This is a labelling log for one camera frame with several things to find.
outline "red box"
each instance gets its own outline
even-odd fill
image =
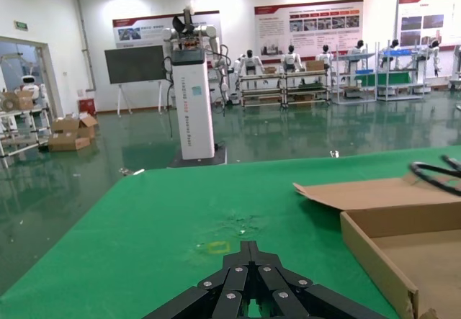
[[[95,116],[96,107],[94,106],[94,99],[93,98],[79,99],[79,111],[87,112],[91,116]]]

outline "display board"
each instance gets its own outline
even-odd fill
[[[183,14],[113,20],[115,44],[119,49],[163,45],[161,32],[173,27],[173,18],[176,16],[184,21]],[[219,11],[197,12],[192,16],[192,21],[194,25],[213,25],[222,39]]]
[[[398,0],[395,36],[403,48],[437,39],[441,48],[461,43],[461,0]]]
[[[166,78],[162,66],[164,50],[161,45],[106,50],[105,54],[111,84],[162,80]]]
[[[303,60],[322,52],[323,45],[346,51],[362,39],[363,0],[259,6],[256,19],[256,54],[268,63],[294,45]]]

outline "exit sign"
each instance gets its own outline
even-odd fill
[[[29,31],[29,27],[27,27],[27,24],[25,22],[17,22],[15,20],[14,27],[16,27],[18,30],[21,30],[21,31]]]

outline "green table surface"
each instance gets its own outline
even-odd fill
[[[292,183],[402,176],[459,147],[161,169],[119,181],[1,299],[0,318],[142,318],[221,268],[240,240],[389,317],[341,238],[339,212]]]

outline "yellow tape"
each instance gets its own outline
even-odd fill
[[[224,254],[231,251],[231,244],[227,241],[216,241],[207,244],[209,254]]]

